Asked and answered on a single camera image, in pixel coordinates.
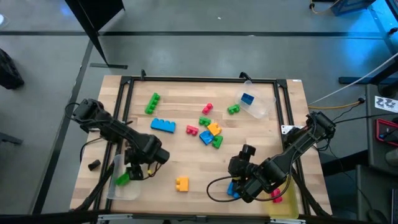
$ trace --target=transparent plastic cup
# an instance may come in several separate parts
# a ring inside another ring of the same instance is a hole
[[[116,179],[124,174],[126,166],[124,165],[122,155],[115,156],[113,162],[114,170],[106,197],[113,200],[136,199],[141,193],[141,181],[130,180],[125,185],[116,185]]]
[[[254,96],[254,100],[251,105],[248,105],[241,100],[243,93]],[[254,85],[249,80],[243,83],[242,87],[236,92],[235,95],[235,103],[239,104],[242,109],[257,119],[261,119],[268,115],[270,107],[274,106],[276,102],[275,97],[271,99],[272,100],[261,97],[260,92],[256,90]]]

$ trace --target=wooden table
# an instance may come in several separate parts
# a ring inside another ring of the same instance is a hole
[[[105,76],[98,100],[104,104],[105,110],[114,111],[114,104],[118,94],[120,76]],[[300,80],[287,80],[290,101],[295,125],[305,125],[308,114],[303,85]],[[195,83],[195,82],[134,82],[132,101],[129,109],[128,121],[133,121],[130,127],[140,133],[155,134],[162,142],[163,148],[170,152],[169,161],[162,166],[154,178],[141,183],[141,194],[135,200],[114,200],[111,211],[118,213],[153,213],[180,215],[249,215],[267,216],[267,211],[261,202],[245,203],[238,200],[231,203],[217,203],[206,195],[207,184],[216,178],[227,176],[229,159],[238,154],[243,144],[256,147],[256,155],[251,162],[260,163],[267,157],[282,152],[281,135],[275,104],[270,105],[269,115],[260,120],[253,118],[245,111],[230,115],[227,107],[234,104],[236,88],[241,83]],[[255,84],[265,99],[274,97],[270,84]],[[127,87],[120,111],[123,111]],[[147,115],[144,108],[148,104],[153,92],[161,98],[154,114]],[[287,115],[280,90],[282,110],[285,124]],[[207,103],[213,103],[213,110],[207,116],[222,127],[221,135],[224,141],[220,149],[211,145],[205,146],[198,135],[193,137],[185,133],[186,125],[198,125],[199,116]],[[175,121],[177,128],[174,134],[152,130],[150,122],[154,117]],[[90,133],[88,141],[97,138],[98,133]],[[79,206],[85,197],[98,183],[100,168],[89,171],[87,165],[96,159],[103,160],[106,147],[105,141],[98,141],[86,146],[78,173],[75,190],[70,208]],[[331,213],[328,194],[318,152],[309,149],[302,157],[305,183],[320,203],[323,209]],[[177,192],[175,179],[188,176],[189,192]],[[219,199],[229,199],[226,189],[229,180],[218,182],[210,189],[212,196]],[[104,188],[100,208],[104,208],[108,184]],[[298,208],[302,213],[302,200],[296,186]]]

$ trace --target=gray floor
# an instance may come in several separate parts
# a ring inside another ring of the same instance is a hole
[[[391,56],[371,11],[336,17],[314,15],[308,1],[124,1],[120,12],[103,31],[263,31],[355,32],[363,37],[231,37],[231,36],[123,36],[100,37],[109,63],[127,70],[88,67],[78,101],[98,96],[104,75],[236,77],[245,71],[255,78],[294,78],[304,84],[311,102],[341,87],[340,76],[360,77]],[[328,4],[317,4],[317,9]],[[389,30],[398,23],[386,3],[377,0],[373,12]],[[0,13],[9,19],[4,30],[82,31],[64,1],[0,0]],[[390,38],[398,45],[398,34]],[[16,61],[26,84],[20,90],[0,88],[0,131],[24,140],[0,150],[0,211],[29,213],[52,152],[60,125],[88,43],[87,37],[0,36],[0,48]],[[93,49],[89,63],[103,63]],[[364,87],[354,86],[322,101],[318,106],[342,105],[364,97]],[[341,111],[326,111],[331,118]],[[362,116],[359,106],[342,118]],[[366,149],[365,120],[338,126],[331,146],[338,157]],[[69,208],[79,169],[78,151],[86,134],[71,123],[62,147],[45,213]],[[333,159],[327,151],[323,162]],[[353,183],[343,175],[326,178],[333,212],[354,218]]]

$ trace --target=green lego brick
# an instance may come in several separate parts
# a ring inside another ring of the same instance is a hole
[[[116,179],[116,185],[117,186],[123,186],[126,183],[130,182],[130,177],[129,174],[127,172],[125,172],[123,175],[121,175],[120,177],[118,177]]]
[[[147,107],[145,108],[145,114],[152,114],[155,110],[155,107],[157,105],[157,103],[160,100],[160,96],[157,93],[154,93],[152,95],[152,98],[150,99]]]
[[[234,114],[234,113],[237,113],[239,111],[240,111],[240,106],[239,105],[233,105],[233,106],[230,106],[228,108],[228,113],[229,114]]]
[[[204,116],[201,116],[201,117],[199,118],[199,124],[200,124],[200,125],[204,125],[204,126],[207,127],[208,125],[211,124],[211,120],[208,119],[208,118],[206,118],[206,117],[204,117]]]
[[[213,140],[213,147],[215,147],[216,149],[220,148],[221,143],[223,142],[223,136],[214,136],[214,140]]]

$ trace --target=orange lego brick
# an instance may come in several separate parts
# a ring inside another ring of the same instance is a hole
[[[188,191],[188,177],[179,177],[175,179],[176,186],[175,188],[177,191],[187,192]]]
[[[221,132],[221,128],[218,126],[218,123],[211,123],[209,126],[207,126],[207,128],[214,136]]]

